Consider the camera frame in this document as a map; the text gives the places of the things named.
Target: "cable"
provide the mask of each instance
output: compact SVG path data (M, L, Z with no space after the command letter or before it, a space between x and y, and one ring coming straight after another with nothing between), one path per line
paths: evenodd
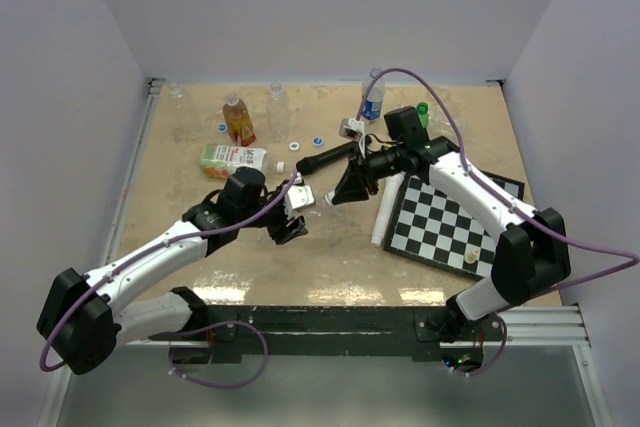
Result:
M295 180L297 178L297 175L298 175L298 172L294 170L293 173L291 174L291 178L289 179L289 182L287 182L282 187L282 190L280 191L280 193L271 202L269 202L261 210L259 210L255 214L253 214L251 217L247 217L245 220L243 220L241 222L238 222L237 224L230 225L228 227L222 227L220 229L203 230L202 232L193 232L193 233L190 233L190 234L177 235L176 237L172 237L171 239L168 239L169 244L172 244L174 242L179 242L180 240L189 239L189 238L192 238L192 237L211 237L212 235L226 234L228 232L233 232L235 230L241 229L242 227L245 227L245 226L255 222L260 217L262 217L267 212L269 212L273 207L275 207L284 198L284 196L287 194L287 192L289 191L289 189L291 188L291 186L295 182ZM82 304L84 304L89 297L91 297L93 294L95 294L96 291L98 291L98 289L100 289L101 287L106 285L109 281L111 281L113 279L113 277L115 277L116 275L119 275L127 267L129 267L132 264L134 264L135 262L143 259L147 255L155 252L156 250L159 250L159 249L162 249L162 248L166 248L166 245L167 244L165 242L158 242L157 244L154 244L151 247L147 247L146 249L138 252L136 255L134 255L130 259L127 259L126 261L122 262L122 264L120 264L118 267L114 268L111 271L110 276L106 276L105 275L102 279L100 279L93 286L91 286L89 288L89 290L87 290L84 294L82 294L78 298L78 300L76 300L71 305L71 307L69 307L69 310L67 310L64 313L64 315L60 318L60 320L58 321L56 326L53 328L53 330L49 334L49 337L47 337L47 340L46 340L46 342L44 344L44 347L43 347L42 352L40 354L40 369L43 372L53 372L54 370L58 370L59 368L61 368L61 367L63 367L65 365L64 361L63 362L59 362L58 364L53 365L53 366L47 365L47 355L49 355L49 350L51 350L51 347L53 346L53 343L55 342L56 337L58 337L58 335L60 334L60 331L62 330L64 325L69 321L69 319L75 313L75 311L78 310L78 308Z
M269 348L267 347L267 341L264 338L264 335L262 335L262 332L260 332L251 324L247 324L246 322L242 322L240 320L228 320L226 322L218 322L216 324L208 325L206 327L202 327L201 329L190 330L188 332L174 332L173 334L180 337L189 337L191 335L200 334L202 332L209 332L212 329L217 329L219 327L226 327L229 324L246 327L247 329L251 330L254 334L256 334L258 336L258 339L260 339L260 343L262 344L262 351L263 351L262 362L260 362L260 366L258 367L258 370L256 370L251 377L249 377L246 380L243 380L242 382L238 382L236 384L209 382L208 380L199 379L198 377L193 377L191 375L185 374L184 372L181 372L173 363L173 358L171 357L171 351L169 351L169 365L171 365L171 370L169 371L169 374L171 375L172 373L175 372L180 378L184 380L188 380L189 382L203 385L205 387L212 387L214 389L238 389L240 387L244 387L245 385L250 384L251 382L256 380L258 377L260 377L262 372L264 372L264 369L267 366L267 363L269 361Z
M563 242L563 243L565 243L567 245L572 245L572 246L577 247L577 248L582 249L582 250L588 250L590 252L598 252L598 253L601 253L601 254L614 255L616 257L626 257L626 258L629 259L626 262L618 264L618 265L616 265L614 267L610 267L608 269L604 269L604 270L602 270L600 272L596 272L594 274L586 275L584 277L580 277L580 278L575 279L575 280L571 280L571 281L564 282L562 284L558 284L558 285L546 290L545 292L541 293L540 295L548 294L549 292L554 292L556 290L566 289L568 287L574 287L576 285L583 284L583 283L589 282L591 280L599 279L599 278L605 277L607 275L611 275L611 274L614 274L616 272L620 272L621 270L628 269L629 267L633 267L634 265L636 265L636 264L638 264L640 262L640 256L638 256L638 254L636 254L634 252L630 252L630 251L627 251L627 250L621 250L621 249L614 249L614 248L611 248L611 247L592 244L590 242L583 242L583 241L579 241L579 240L570 239L570 238L568 238L568 237L566 237L566 236L564 236L562 234L559 234L558 232L555 232L554 230L551 230L548 227L542 225L537 220L532 219L531 217L529 217L527 214L525 214L519 208L517 208L515 206L512 207L511 202L509 202L508 199L504 198L500 193L496 192L489 184L484 182L472 169L469 169L469 164L467 162L467 156L466 156L466 153L465 153L464 140L462 138L462 133L460 132L460 129L456 125L455 120L453 119L453 116L449 112L449 109L447 109L446 105L444 105L444 102L442 101L440 96L429 85L429 83L426 80L424 80L422 77L420 77L418 74L416 74L416 73L414 73L414 72L412 72L412 71L410 71L408 69L403 69L401 67L392 67L390 69L385 69L385 70L381 71L380 73L378 73L378 75L376 75L371 80L371 82L367 86L367 89L365 90L365 92L364 92L364 94L362 96L362 101L360 102L360 107L358 109L358 115L356 116L356 120L360 120L360 117L362 116L362 112L364 111L365 100L368 98L369 93L371 92L371 89L373 89L373 86L375 85L375 83L383 75L386 75L389 72L401 72L401 73L404 73L404 74L406 74L406 75L408 75L410 77L413 77L418 82L420 82L420 84L422 84L422 86L425 89L427 89L429 91L429 93L433 96L433 98L437 102L438 106L442 110L442 113L445 115L445 117L449 121L449 124L451 124L451 128L453 129L453 132L455 133L456 140L458 141L458 146L460 148L460 163L461 163L464 171L466 173L468 173L469 176L478 185L480 185L480 187L482 187L484 190L486 190L489 194L491 194L500 203L502 203L506 207L509 207L510 209L512 209L513 212L515 212L520 218L522 218L524 221L528 222L529 224L533 225L536 229L544 232L545 234L549 235L550 237L552 237L552 238L554 238L556 240L559 240L560 242Z
M504 348L507 345L507 339L509 338L509 336L507 335L507 323L499 315L498 315L498 322L500 323L500 328L502 329L502 341L500 342L500 347L498 347L497 352L493 355L493 357L491 357L491 360L489 360L488 362L483 362L478 369L472 370L471 372L460 372L458 370L451 370L451 372L455 372L465 377L474 377L476 375L480 375L483 372L487 371L488 369L491 368L493 364L495 364L498 361L498 359L502 355L502 352L504 352Z
M396 144L393 140L380 140L380 137L378 137L376 134L373 134L373 133L367 134L367 135L365 135L365 137L373 137L374 139L376 139L376 141L379 144L382 144L382 145L385 145L385 144L386 145L395 145Z

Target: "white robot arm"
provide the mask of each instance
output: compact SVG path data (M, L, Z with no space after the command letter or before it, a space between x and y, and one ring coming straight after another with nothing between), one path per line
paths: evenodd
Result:
M155 240L85 275L73 269L59 274L38 320L40 334L49 339L54 328L58 329L51 345L74 373L83 374L102 363L117 346L200 325L206 319L206 306L185 287L158 299L133 301L161 279L235 240L238 230L227 228L251 217L256 220L247 227L266 227L276 244L305 235L304 217L294 214L313 205L309 186L298 177L286 193L282 192L285 183L276 191L267 192L264 182L264 175L258 170L240 168L222 191L211 193L191 207ZM266 211L265 205L274 201L277 203ZM256 216L263 209L266 213ZM209 234L221 229L227 231ZM87 294L59 327L71 306Z
M454 144L444 137L429 140L414 108L392 111L385 115L385 121L395 144L378 152L366 151L366 143L358 133L361 123L343 123L346 127L342 132L357 142L347 170L328 196L331 202L337 205L367 200L377 193L379 179L407 172L456 200L496 242L491 276L447 301L441 324L436 326L442 341L455 341L470 324L508 306L520 305L569 276L567 246L523 223L513 209L517 207L564 234L564 222L556 211L539 212L510 197L471 166L481 180L510 199L511 206L505 207L462 169ZM207 306L185 287L159 299L132 301L159 280L235 240L237 230L220 235L207 232L224 229L259 212L273 194L263 195L264 181L257 170L239 169L227 180L215 203L212 193L149 244L84 276L73 269L61 273L45 302L38 331L49 338L70 306L98 286L51 341L73 372L82 374L102 363L117 346L158 333L208 325ZM311 204L313 194L299 180L278 206L248 226L266 227L277 244L286 243L307 233L304 218L294 218L293 213ZM164 248L150 251L150 246L159 243L165 243Z
M342 122L341 134L360 142L352 150L336 189L326 199L334 205L367 200L378 192L379 179L406 172L446 193L487 230L496 243L491 276L447 301L448 318L443 321L442 332L449 331L450 339L455 339L464 325L521 305L569 276L566 244L532 228L515 210L564 235L564 221L558 212L538 211L521 202L467 161L468 169L496 194L507 198L510 206L499 202L463 169L456 145L444 137L428 138L413 107L396 109L384 117L394 145L378 152L368 152L364 147L362 122Z

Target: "chessboard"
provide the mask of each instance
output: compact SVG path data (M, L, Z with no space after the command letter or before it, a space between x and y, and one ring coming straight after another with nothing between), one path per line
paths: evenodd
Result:
M522 200L524 183L485 172L512 196ZM484 228L446 194L405 177L391 215L384 250L426 265L473 279L491 273L495 243ZM476 262L467 264L465 254L479 249Z

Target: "water bottle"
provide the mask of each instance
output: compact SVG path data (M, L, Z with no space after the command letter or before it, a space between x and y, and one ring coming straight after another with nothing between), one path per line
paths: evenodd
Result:
M369 73L369 78L362 82L362 96L364 97L364 93L369 87L371 83L371 79L373 79L376 75L382 72L380 69L371 69ZM385 84L382 79L378 80L376 84L369 92L369 97L364 102L364 110L362 111L362 117L369 121L376 120L380 118L380 111L382 110L382 99L384 98L385 92Z
M280 82L272 82L269 88L267 122L276 140L289 136L289 96Z
M202 122L193 98L177 82L167 85L169 108L174 120L173 138L176 142L198 141L203 138Z

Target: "white backdrop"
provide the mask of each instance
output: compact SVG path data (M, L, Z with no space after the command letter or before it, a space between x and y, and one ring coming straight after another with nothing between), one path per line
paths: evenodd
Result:
M553 0L506 87L538 206L580 239L638 252L640 4ZM616 259L571 251L574 276ZM637 426L640 268L566 292L580 301L617 427Z
M147 74L350 79L374 65L505 78L550 0L107 0Z
M36 321L55 275L96 265L144 75L104 0L0 0L0 425L35 425Z

